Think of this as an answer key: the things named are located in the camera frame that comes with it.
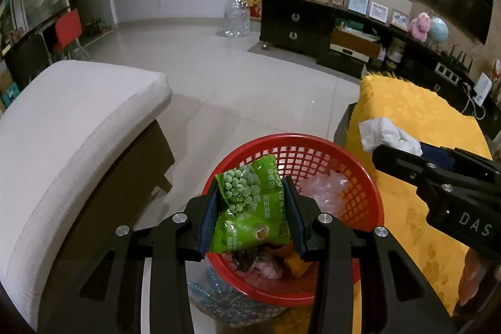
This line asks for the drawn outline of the person's right hand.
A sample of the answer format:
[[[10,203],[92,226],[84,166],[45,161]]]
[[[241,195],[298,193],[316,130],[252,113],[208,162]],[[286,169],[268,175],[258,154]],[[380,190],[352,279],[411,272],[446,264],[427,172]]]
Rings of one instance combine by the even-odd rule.
[[[469,249],[464,257],[464,268],[458,284],[458,302],[464,306],[474,298],[479,290],[482,281],[481,274],[489,267],[487,260],[482,259],[479,254]]]

